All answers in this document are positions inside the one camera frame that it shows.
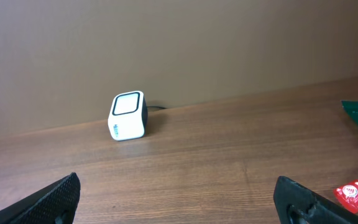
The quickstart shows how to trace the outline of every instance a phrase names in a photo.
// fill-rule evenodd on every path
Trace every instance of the gray wall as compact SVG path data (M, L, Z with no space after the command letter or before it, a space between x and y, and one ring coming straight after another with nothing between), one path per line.
M0 136L355 75L355 0L0 1Z

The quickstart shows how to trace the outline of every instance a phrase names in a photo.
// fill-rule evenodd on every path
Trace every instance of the red wrapper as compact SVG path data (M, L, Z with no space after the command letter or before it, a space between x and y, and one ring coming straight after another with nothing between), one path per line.
M358 180L335 189L334 195L343 207L352 213L358 212Z

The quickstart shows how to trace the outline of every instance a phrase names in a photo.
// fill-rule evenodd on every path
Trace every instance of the round logo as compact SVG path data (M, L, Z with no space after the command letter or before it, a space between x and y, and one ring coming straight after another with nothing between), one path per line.
M355 197L357 195L357 188L353 185L346 185L342 188L342 192L346 197Z

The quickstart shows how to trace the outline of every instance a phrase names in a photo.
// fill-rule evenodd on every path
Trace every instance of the tabletop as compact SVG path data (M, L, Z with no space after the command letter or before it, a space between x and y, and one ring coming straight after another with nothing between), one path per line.
M358 78L151 112L129 141L107 120L0 138L0 210L76 172L75 223L279 223L278 176L335 203L358 179L340 100L358 101Z

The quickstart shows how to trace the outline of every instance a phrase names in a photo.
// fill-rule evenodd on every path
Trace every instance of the wooden table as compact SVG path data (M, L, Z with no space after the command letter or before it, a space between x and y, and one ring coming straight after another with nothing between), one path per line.
M334 202L358 178L339 100L358 100L358 78L153 112L136 140L106 120L3 138L0 209L76 172L75 223L279 223L278 176Z

